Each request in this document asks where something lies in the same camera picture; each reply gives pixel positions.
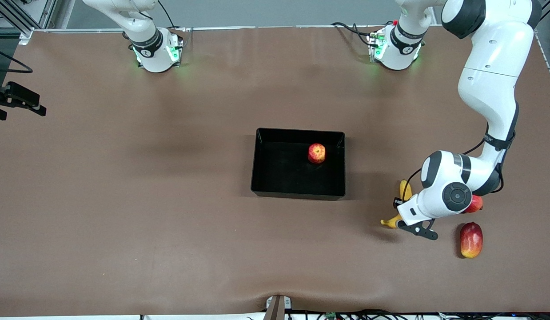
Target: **brown tabletop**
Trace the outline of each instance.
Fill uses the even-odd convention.
[[[0,122],[0,316],[295,309],[550,312],[550,77],[534,43],[516,88],[506,186],[439,219],[438,241],[386,229],[397,184],[485,121],[458,97],[470,41],[432,28],[405,71],[331,28],[196,31],[183,64],[138,69],[120,34],[35,32],[10,75],[44,118]],[[259,198],[258,127],[347,136],[347,196]],[[460,259],[456,231],[484,232]]]

